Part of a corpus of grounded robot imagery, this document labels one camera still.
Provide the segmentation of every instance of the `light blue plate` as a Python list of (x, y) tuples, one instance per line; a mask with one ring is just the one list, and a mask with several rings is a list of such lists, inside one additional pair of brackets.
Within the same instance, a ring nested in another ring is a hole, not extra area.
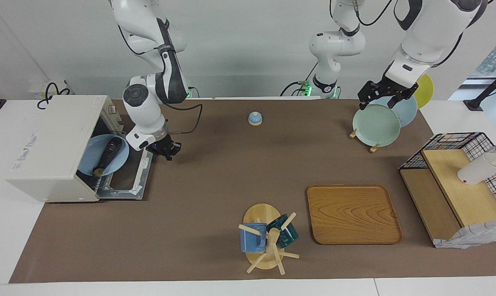
[(379, 147), (392, 144), (399, 136), (401, 125), (398, 115), (383, 105), (368, 105), (353, 117), (353, 129), (357, 138), (368, 146)]
[(111, 161), (109, 166), (104, 170), (102, 176), (107, 176), (118, 171), (127, 161), (127, 157), (129, 157), (129, 145), (124, 138), (113, 134), (99, 135), (89, 139), (82, 161), (80, 161), (80, 165), (78, 166), (78, 170), (88, 176), (92, 176), (92, 169), (100, 161), (107, 143), (114, 137), (122, 139), (122, 147), (113, 161)]
[[(379, 104), (388, 107), (387, 104), (390, 99), (392, 99), (392, 97), (384, 96), (381, 99), (372, 101), (371, 104)], [(398, 115), (401, 127), (405, 127), (414, 120), (415, 115), (418, 112), (418, 102), (414, 96), (411, 96), (410, 99), (404, 99), (397, 103), (392, 110)]]

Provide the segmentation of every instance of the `black wire basket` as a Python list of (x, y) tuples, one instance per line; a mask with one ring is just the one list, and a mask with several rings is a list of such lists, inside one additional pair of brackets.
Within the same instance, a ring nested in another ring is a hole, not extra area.
[[(483, 152), (494, 146), (485, 133), (452, 133), (438, 134), (432, 137), (416, 154), (414, 154), (399, 170), (428, 169), (422, 151), (462, 149), (469, 159), (474, 160)], [(485, 180), (487, 186), (496, 198), (496, 174)]]

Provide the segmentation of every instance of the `mug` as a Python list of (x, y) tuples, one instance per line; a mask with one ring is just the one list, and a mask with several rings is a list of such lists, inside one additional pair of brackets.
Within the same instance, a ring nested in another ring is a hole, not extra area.
[(299, 238), (299, 234), (297, 233), (297, 231), (295, 231), (295, 228), (291, 223), (288, 224), (288, 227), (286, 227), (285, 230), (281, 230), (281, 226), (284, 224), (284, 222), (286, 222), (287, 219), (288, 214), (282, 214), (281, 217), (275, 219), (274, 221), (271, 221), (266, 227), (266, 231), (270, 231), (270, 229), (272, 228), (279, 229), (279, 239), (276, 243), (279, 249), (286, 248)]
[(251, 234), (246, 230), (240, 230), (240, 249), (244, 253), (262, 253), (266, 251), (266, 223), (243, 223), (255, 230), (259, 230), (261, 236)]

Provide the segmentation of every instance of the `wooden tray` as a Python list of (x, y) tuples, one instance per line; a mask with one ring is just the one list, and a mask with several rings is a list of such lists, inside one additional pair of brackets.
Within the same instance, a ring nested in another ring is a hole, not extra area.
[(308, 206), (319, 244), (396, 244), (403, 238), (383, 186), (315, 185), (308, 188)]

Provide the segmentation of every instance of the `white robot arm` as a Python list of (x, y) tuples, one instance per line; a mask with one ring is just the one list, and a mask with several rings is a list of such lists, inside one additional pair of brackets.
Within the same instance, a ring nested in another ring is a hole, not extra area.
[(487, 7), (487, 0), (408, 0), (409, 12), (398, 23), (407, 36), (394, 53), (380, 82), (368, 81), (359, 91), (359, 107), (371, 101), (393, 96), (388, 106), (409, 99), (416, 81), (438, 60), (460, 34), (477, 21)]
[(182, 103), (188, 96), (175, 43), (178, 52), (186, 45), (181, 38), (171, 39), (159, 0), (109, 1), (129, 48), (157, 69), (155, 74), (133, 77), (124, 91), (124, 106), (136, 124), (126, 140), (135, 150), (146, 148), (171, 160), (181, 144), (171, 140), (159, 105)]
[[(358, 0), (362, 6), (365, 0)], [(320, 32), (310, 39), (310, 52), (317, 58), (315, 73), (308, 84), (312, 86), (311, 95), (329, 98), (333, 95), (341, 65), (336, 61), (339, 56), (355, 56), (365, 48), (365, 36), (359, 30), (353, 0), (337, 0), (333, 10), (333, 20), (339, 25), (337, 32)]]

